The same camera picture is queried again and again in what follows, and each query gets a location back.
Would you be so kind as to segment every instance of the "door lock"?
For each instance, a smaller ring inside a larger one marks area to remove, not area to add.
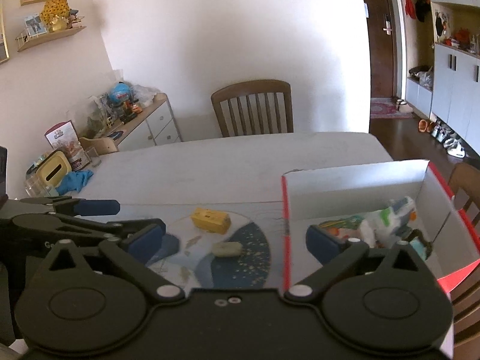
[[[387,33],[387,35],[392,35],[392,22],[390,21],[389,15],[383,15],[385,19],[385,27],[383,30]]]

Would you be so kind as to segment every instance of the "blue glove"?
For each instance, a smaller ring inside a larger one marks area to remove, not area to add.
[[[93,172],[91,170],[67,173],[57,187],[57,192],[59,195],[64,195],[70,191],[80,192],[92,176]]]

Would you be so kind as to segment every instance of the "wooden chair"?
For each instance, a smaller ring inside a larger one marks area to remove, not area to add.
[[[480,170],[474,168],[468,163],[457,163],[453,168],[448,185],[452,189],[454,195],[457,195],[460,189],[464,190],[468,195],[469,199],[463,207],[465,212],[468,211],[472,203],[480,209]],[[476,226],[479,221],[480,212],[472,220],[472,224]]]
[[[467,194],[465,212],[474,203],[480,207],[480,171],[467,163],[455,165],[448,185],[455,195],[460,190]],[[480,213],[472,221],[474,226]],[[454,309],[454,359],[480,359],[480,266],[478,266],[452,293]]]
[[[454,360],[480,359],[480,266],[452,293]]]
[[[283,94],[283,101],[279,101],[279,93]],[[216,91],[212,105],[223,137],[230,137],[231,133],[239,136],[293,132],[292,97],[287,82],[261,79],[233,84]]]

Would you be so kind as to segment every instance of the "white drawer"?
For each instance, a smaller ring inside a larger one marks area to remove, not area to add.
[[[155,138],[155,143],[157,144],[157,146],[173,143],[178,138],[178,136],[179,134],[177,132],[177,128],[175,127],[175,123],[172,120]]]
[[[170,113],[169,105],[167,102],[164,102],[158,109],[153,112],[152,115],[147,117],[148,126],[150,126],[150,131],[152,135],[156,137],[164,129],[164,127],[172,120],[172,115]]]

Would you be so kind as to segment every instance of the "box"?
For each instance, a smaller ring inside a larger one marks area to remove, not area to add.
[[[424,236],[433,242],[426,264],[451,291],[480,262],[480,240],[453,193],[432,163],[410,160],[316,170],[282,177],[285,236],[284,288],[321,268],[308,252],[305,235],[312,224],[385,209],[391,200],[413,198]]]

